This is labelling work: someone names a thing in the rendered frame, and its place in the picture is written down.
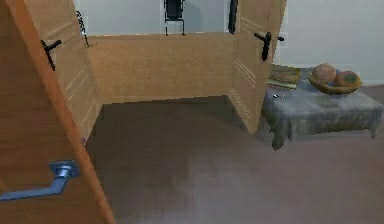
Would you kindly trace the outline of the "light wooden room door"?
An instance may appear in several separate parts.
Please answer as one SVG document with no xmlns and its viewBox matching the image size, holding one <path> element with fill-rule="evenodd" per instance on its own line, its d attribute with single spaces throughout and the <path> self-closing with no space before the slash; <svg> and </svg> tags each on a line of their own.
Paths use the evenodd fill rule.
<svg viewBox="0 0 384 224">
<path fill-rule="evenodd" d="M 258 129 L 286 3 L 287 0 L 238 0 L 229 99 L 250 134 Z M 268 59 L 263 61 L 263 42 L 254 34 L 264 36 L 267 32 L 272 34 L 272 41 Z"/>
<path fill-rule="evenodd" d="M 100 112 L 98 88 L 87 45 L 73 0 L 24 0 L 40 38 L 53 45 L 50 51 L 55 74 L 66 99 L 80 139 L 86 143 Z"/>
</svg>

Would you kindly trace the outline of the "green yellow book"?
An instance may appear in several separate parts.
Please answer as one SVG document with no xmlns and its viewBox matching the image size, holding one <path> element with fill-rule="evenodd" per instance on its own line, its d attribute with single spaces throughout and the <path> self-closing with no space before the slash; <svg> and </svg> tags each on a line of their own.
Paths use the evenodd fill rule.
<svg viewBox="0 0 384 224">
<path fill-rule="evenodd" d="M 300 73 L 299 68 L 273 65 L 268 83 L 279 87 L 296 89 L 300 81 Z"/>
</svg>

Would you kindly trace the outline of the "black chair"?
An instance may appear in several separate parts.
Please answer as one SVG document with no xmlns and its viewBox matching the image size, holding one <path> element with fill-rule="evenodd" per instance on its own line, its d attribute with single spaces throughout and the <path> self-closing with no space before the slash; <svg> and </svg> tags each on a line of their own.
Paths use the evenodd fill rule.
<svg viewBox="0 0 384 224">
<path fill-rule="evenodd" d="M 185 35 L 184 2 L 185 0 L 163 0 L 165 35 L 168 35 L 169 22 L 181 22 L 182 35 Z"/>
</svg>

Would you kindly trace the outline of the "grey low table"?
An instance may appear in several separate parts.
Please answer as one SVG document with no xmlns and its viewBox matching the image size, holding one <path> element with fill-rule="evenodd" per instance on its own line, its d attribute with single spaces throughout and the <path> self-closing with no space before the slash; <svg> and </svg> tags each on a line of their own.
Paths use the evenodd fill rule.
<svg viewBox="0 0 384 224">
<path fill-rule="evenodd" d="M 314 88 L 302 69 L 296 89 L 269 86 L 262 115 L 273 134 L 272 148 L 279 150 L 286 139 L 314 134 L 369 130 L 372 138 L 384 120 L 384 105 L 355 91 L 346 95 L 327 95 Z M 274 99 L 273 94 L 284 95 Z"/>
</svg>

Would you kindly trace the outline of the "orange round fruit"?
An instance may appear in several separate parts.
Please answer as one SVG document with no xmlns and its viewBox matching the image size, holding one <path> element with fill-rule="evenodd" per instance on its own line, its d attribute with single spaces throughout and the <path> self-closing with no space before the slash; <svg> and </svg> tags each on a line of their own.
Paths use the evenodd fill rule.
<svg viewBox="0 0 384 224">
<path fill-rule="evenodd" d="M 336 77 L 336 68 L 329 63 L 319 64 L 313 69 L 312 77 L 321 83 L 332 82 Z"/>
<path fill-rule="evenodd" d="M 359 75 L 353 71 L 342 71 L 336 75 L 333 83 L 338 87 L 358 87 L 361 80 Z"/>
</svg>

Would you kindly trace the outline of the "yellow fruit bowl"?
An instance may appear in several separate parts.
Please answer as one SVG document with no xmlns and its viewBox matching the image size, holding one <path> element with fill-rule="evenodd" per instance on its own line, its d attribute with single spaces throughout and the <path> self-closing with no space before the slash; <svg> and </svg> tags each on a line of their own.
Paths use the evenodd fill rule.
<svg viewBox="0 0 384 224">
<path fill-rule="evenodd" d="M 324 94 L 328 94 L 328 95 L 350 94 L 350 93 L 353 93 L 356 90 L 358 90 L 362 85 L 362 81 L 361 81 L 361 84 L 358 87 L 338 87 L 338 86 L 334 85 L 334 83 L 333 83 L 334 80 L 330 83 L 321 83 L 321 82 L 316 81 L 312 77 L 312 74 L 308 77 L 308 80 L 314 88 L 316 88 L 320 92 L 322 92 Z"/>
</svg>

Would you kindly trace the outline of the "orange wooden room door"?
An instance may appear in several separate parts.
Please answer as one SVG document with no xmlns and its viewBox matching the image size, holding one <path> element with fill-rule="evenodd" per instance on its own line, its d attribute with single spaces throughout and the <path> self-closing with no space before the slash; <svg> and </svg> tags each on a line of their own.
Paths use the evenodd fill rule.
<svg viewBox="0 0 384 224">
<path fill-rule="evenodd" d="M 61 194 L 0 201 L 0 224 L 117 224 L 24 0 L 0 0 L 0 195 L 48 187 L 49 164 L 81 176 Z"/>
</svg>

